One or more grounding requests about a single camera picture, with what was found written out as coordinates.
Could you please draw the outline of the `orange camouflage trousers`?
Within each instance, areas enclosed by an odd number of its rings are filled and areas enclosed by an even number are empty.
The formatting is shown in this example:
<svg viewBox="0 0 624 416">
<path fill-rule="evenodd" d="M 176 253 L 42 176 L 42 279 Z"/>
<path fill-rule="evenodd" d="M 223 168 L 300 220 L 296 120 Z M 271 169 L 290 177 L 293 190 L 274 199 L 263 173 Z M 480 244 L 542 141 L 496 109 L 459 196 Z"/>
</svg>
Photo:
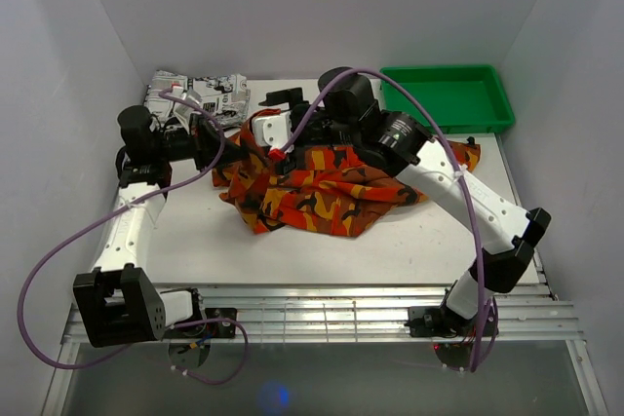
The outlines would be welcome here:
<svg viewBox="0 0 624 416">
<path fill-rule="evenodd" d="M 249 155 L 213 170 L 213 185 L 256 234 L 291 226 L 356 238 L 392 209 L 428 201 L 414 187 L 365 165 L 349 146 L 313 146 L 303 152 L 301 170 L 280 175 L 255 143 L 251 120 L 230 141 Z"/>
</svg>

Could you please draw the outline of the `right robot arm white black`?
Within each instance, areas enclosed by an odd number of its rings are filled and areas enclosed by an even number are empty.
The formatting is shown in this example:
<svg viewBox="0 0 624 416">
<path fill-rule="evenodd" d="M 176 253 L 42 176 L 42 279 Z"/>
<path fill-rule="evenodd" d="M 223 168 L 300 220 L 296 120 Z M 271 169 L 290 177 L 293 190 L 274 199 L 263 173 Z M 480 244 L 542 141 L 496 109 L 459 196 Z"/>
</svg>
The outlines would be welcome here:
<svg viewBox="0 0 624 416">
<path fill-rule="evenodd" d="M 402 95 L 396 81 L 365 68 L 337 67 L 318 81 L 313 102 L 299 89 L 267 94 L 266 106 L 287 104 L 275 116 L 254 117 L 255 143 L 281 173 L 300 165 L 314 145 L 344 144 L 368 166 L 382 170 L 435 202 L 469 229 L 477 257 L 450 287 L 440 306 L 410 316 L 416 336 L 462 335 L 493 315 L 493 298 L 519 282 L 550 222 L 543 208 L 527 210 L 499 196 L 459 163 L 434 121 L 420 124 L 388 111 L 374 97 L 375 76 Z"/>
</svg>

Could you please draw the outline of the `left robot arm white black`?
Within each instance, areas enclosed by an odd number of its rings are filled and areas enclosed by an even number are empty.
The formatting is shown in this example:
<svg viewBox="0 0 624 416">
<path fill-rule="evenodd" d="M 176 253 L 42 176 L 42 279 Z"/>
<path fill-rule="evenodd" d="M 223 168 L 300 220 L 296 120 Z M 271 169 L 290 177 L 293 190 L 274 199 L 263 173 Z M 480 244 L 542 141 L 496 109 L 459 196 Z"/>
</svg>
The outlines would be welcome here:
<svg viewBox="0 0 624 416">
<path fill-rule="evenodd" d="M 73 294 L 90 343 L 96 348 L 158 341 L 174 326 L 185 337 L 206 328 L 199 294 L 160 292 L 147 275 L 151 238 L 172 187 L 172 164 L 191 160 L 200 173 L 241 161 L 246 152 L 221 138 L 199 113 L 190 127 L 166 130 L 141 105 L 118 116 L 127 158 L 118 172 L 116 207 L 102 252 L 91 272 L 79 274 Z"/>
</svg>

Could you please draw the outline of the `folded newspaper print trousers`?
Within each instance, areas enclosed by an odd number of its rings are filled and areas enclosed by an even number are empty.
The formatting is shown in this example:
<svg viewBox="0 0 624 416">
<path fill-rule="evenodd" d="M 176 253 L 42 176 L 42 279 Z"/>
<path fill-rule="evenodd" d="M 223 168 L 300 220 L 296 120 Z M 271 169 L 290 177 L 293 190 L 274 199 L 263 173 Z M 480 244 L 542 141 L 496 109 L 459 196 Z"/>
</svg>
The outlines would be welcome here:
<svg viewBox="0 0 624 416">
<path fill-rule="evenodd" d="M 173 95 L 183 97 L 186 91 L 191 91 L 197 105 L 215 116 L 225 131 L 239 128 L 247 120 L 251 91 L 245 76 L 188 77 L 157 70 L 147 86 L 143 104 L 165 129 L 189 132 L 193 110 L 159 96 L 162 90 L 175 86 L 182 91 L 173 91 Z"/>
</svg>

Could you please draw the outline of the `green plastic tray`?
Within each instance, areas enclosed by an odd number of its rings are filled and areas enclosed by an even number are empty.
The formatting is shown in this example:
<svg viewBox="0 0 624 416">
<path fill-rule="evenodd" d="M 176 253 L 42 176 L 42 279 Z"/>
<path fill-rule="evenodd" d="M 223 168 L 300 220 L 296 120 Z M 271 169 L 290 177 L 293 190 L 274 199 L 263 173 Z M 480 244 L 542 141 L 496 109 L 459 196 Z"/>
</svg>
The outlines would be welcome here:
<svg viewBox="0 0 624 416">
<path fill-rule="evenodd" d="M 516 119 L 496 69 L 487 64 L 384 67 L 447 134 L 502 133 Z"/>
</svg>

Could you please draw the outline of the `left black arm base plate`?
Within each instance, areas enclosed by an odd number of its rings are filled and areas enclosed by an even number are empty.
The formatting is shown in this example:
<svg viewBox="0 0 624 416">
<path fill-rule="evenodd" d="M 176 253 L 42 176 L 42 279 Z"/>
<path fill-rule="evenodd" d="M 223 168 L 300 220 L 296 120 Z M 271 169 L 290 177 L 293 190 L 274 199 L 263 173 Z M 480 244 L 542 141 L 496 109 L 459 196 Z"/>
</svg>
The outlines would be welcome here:
<svg viewBox="0 0 624 416">
<path fill-rule="evenodd" d="M 238 310 L 236 308 L 205 308 L 200 313 L 201 319 L 222 319 L 227 318 L 237 320 Z M 193 337 L 201 339 L 230 339 L 236 335 L 237 327 L 228 321 L 216 321 L 204 323 L 196 327 Z"/>
</svg>

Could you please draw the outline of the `aluminium rail frame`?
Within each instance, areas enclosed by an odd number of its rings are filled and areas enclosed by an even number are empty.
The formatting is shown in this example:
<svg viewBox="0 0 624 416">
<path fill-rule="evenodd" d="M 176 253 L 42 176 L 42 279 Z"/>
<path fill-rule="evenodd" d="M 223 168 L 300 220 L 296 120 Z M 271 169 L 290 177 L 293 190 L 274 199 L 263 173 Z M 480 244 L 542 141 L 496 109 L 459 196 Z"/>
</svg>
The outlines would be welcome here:
<svg viewBox="0 0 624 416">
<path fill-rule="evenodd" d="M 397 208 L 357 238 L 284 227 L 255 235 L 233 208 L 173 195 L 152 234 L 147 275 L 236 308 L 255 343 L 405 341 L 413 306 L 438 305 L 474 258 L 441 209 Z"/>
</svg>

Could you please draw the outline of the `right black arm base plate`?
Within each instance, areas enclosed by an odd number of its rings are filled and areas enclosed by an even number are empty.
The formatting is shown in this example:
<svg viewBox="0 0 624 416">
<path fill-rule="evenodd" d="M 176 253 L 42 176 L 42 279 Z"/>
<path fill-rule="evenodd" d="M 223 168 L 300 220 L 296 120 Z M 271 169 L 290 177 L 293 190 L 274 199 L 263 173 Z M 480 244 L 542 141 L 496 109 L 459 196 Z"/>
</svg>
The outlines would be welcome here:
<svg viewBox="0 0 624 416">
<path fill-rule="evenodd" d="M 413 306 L 408 309 L 405 326 L 411 337 L 466 337 L 476 331 L 478 317 L 464 319 L 446 306 Z"/>
</svg>

